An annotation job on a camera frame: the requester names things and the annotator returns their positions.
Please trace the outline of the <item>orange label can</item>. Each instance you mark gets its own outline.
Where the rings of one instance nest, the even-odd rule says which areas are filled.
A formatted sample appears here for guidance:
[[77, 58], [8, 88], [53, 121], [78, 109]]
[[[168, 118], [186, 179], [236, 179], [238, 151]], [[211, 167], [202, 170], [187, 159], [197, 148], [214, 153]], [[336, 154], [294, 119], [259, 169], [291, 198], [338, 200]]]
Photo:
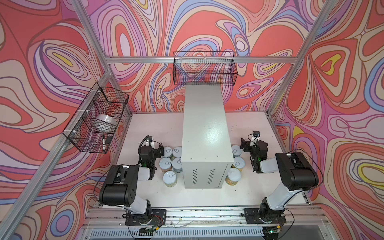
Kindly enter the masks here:
[[228, 185], [235, 186], [241, 180], [241, 178], [242, 178], [242, 175], [238, 169], [230, 168], [225, 181]]

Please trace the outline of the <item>green label can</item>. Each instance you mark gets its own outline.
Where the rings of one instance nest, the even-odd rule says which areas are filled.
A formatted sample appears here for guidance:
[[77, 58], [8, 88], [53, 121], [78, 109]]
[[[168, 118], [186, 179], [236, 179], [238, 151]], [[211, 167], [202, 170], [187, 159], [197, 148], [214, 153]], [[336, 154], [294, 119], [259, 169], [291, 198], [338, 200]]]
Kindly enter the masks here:
[[174, 187], [178, 182], [177, 174], [174, 171], [165, 172], [163, 175], [163, 182], [169, 188]]

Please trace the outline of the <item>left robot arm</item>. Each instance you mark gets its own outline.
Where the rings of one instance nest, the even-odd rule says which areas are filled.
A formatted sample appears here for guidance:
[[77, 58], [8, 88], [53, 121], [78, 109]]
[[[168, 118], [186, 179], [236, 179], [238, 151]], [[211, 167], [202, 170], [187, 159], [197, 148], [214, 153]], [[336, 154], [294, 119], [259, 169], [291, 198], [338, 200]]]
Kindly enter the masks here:
[[134, 216], [152, 216], [149, 200], [137, 196], [138, 182], [151, 181], [156, 173], [156, 159], [164, 156], [164, 146], [139, 147], [139, 162], [136, 165], [113, 165], [99, 193], [99, 202], [110, 207], [121, 207]]

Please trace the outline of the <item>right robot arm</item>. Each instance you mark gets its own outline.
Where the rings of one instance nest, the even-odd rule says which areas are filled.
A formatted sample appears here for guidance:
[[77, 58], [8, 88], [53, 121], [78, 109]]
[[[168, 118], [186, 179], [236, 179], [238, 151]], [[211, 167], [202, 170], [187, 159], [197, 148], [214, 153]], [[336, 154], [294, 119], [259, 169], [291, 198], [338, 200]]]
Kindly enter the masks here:
[[280, 217], [286, 204], [297, 194], [309, 191], [319, 184], [317, 172], [302, 153], [276, 153], [274, 158], [267, 158], [266, 142], [246, 141], [243, 138], [240, 149], [250, 154], [253, 172], [279, 173], [281, 178], [273, 193], [262, 200], [258, 216], [263, 222], [269, 223]]

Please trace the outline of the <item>yellow label can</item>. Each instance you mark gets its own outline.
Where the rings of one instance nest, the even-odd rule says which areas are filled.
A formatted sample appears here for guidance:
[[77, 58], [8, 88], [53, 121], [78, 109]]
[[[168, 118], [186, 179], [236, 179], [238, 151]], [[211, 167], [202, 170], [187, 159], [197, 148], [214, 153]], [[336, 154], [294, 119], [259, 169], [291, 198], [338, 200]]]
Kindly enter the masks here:
[[246, 166], [246, 163], [245, 163], [245, 160], [243, 158], [241, 158], [241, 157], [235, 157], [234, 158], [232, 168], [236, 168], [241, 172], [245, 166]]

